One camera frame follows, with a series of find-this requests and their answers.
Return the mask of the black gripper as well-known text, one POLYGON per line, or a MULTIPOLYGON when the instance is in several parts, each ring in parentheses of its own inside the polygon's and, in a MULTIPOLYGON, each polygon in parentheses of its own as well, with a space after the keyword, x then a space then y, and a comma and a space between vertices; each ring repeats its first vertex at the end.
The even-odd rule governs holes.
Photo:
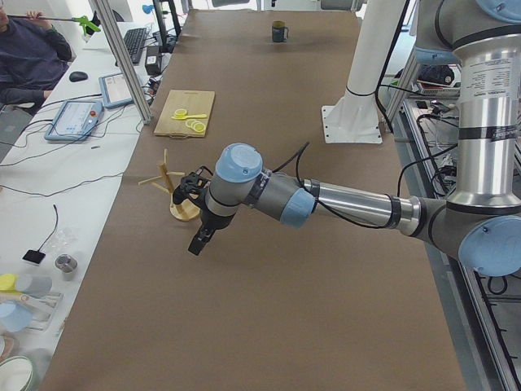
POLYGON ((203 210, 200 219, 202 225, 188 247, 188 251, 196 256, 200 255, 216 231, 226 228, 231 223, 232 216, 220 216, 209 210, 203 210))

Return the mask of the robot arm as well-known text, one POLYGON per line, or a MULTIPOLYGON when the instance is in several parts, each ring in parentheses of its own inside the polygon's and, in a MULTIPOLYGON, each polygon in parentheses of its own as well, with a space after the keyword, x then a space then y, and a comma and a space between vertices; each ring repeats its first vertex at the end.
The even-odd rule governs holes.
POLYGON ((457 184, 444 200, 401 198, 303 180, 263 166, 245 143, 226 147, 211 179, 190 174, 174 192, 201 210, 189 250, 198 254, 240 205, 288 226, 332 213, 370 229, 397 229, 487 276, 520 268, 520 200, 512 191, 520 132, 520 4, 423 1, 417 47, 450 51, 461 63, 457 184))

